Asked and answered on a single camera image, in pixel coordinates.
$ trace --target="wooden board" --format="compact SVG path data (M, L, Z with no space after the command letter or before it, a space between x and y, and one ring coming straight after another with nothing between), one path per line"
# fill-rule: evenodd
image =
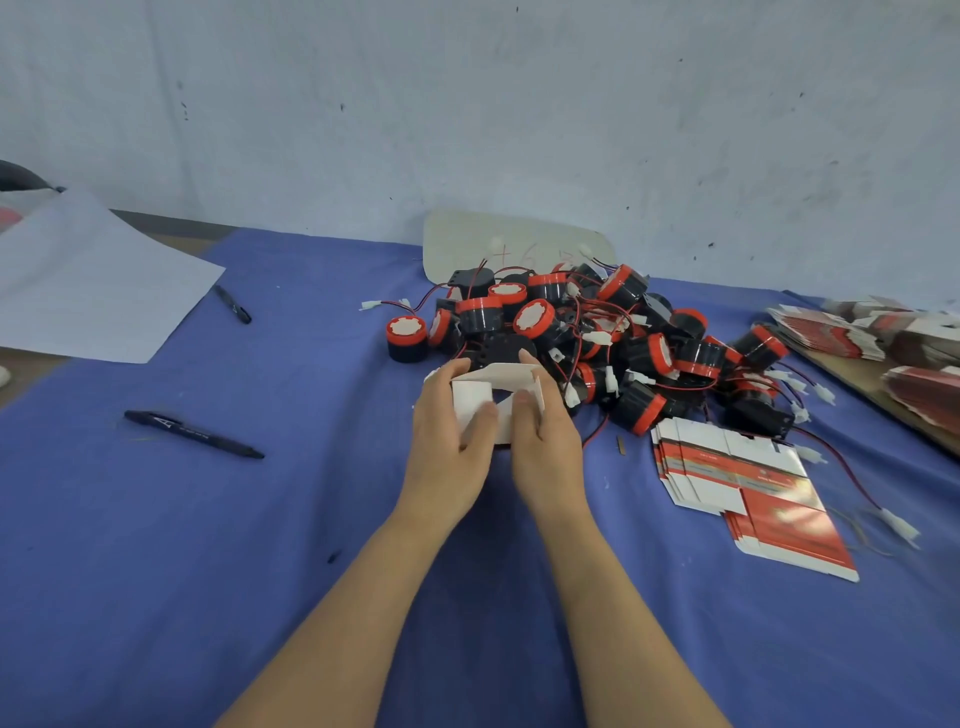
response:
M905 425L920 432L935 445L946 450L953 457L960 459L960 436L924 421L883 391L880 378L885 372L898 366L896 362L848 359L828 353L811 352L799 347L791 348L800 356L836 376L844 384L886 411L887 414L896 417Z

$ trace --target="black pen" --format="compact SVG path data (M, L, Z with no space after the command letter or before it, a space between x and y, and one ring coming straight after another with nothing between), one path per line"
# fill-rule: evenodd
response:
M234 315L240 319L242 323L248 324L253 320L253 317L247 313L247 309L237 303L222 285L214 285L213 291L220 297L221 301L229 306L230 310L233 311Z
M200 432L192 427L187 427L180 420L174 420L172 417L166 417L165 415L158 415L156 412L139 412L135 409L128 409L123 413L123 416L139 425L165 429L167 432L172 432L180 437L196 440L198 443L210 445L212 448L225 450L226 452L232 452L234 455L255 457L257 459L263 458L262 452L258 452L249 445L238 443L236 440L229 440L226 437L211 435L209 432Z

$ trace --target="pile of sirens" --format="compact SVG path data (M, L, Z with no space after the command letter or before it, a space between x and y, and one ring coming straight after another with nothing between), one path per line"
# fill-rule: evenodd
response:
M754 325L724 343L707 335L707 317L673 308L647 290L649 279L626 265L455 271L428 324L417 311L387 324L396 361L422 361L431 350L471 359L473 369L516 362L525 349L558 381L571 415L597 404L607 419L642 435L658 420L689 417L718 395L724 425L783 437L794 414L778 409L777 383L763 372L786 356L783 343Z

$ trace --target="white paper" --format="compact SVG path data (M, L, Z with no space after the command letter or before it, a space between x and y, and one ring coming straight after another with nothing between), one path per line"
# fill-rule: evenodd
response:
M0 234L0 346L142 364L223 272L72 187Z

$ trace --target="table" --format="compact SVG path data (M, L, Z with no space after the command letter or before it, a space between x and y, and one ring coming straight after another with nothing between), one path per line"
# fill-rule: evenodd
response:
M0 726L205 726L253 679L396 502L411 404L439 360L393 362L383 328L395 314L358 308L426 291L419 252L237 231L204 257L227 267L253 324L207 297L149 364L72 361L0 411ZM703 310L722 340L789 300L652 289ZM808 406L813 431L921 529L923 551L864 519L894 556L855 552L859 584L750 558L721 519L673 506L649 441L616 427L585 454L590 508L734 725L960 724L960 465L849 392ZM128 408L182 415L267 457L145 431L122 419ZM598 419L576 422L586 432ZM836 463L811 477L827 505L864 507ZM584 724L508 452L423 582L379 724Z

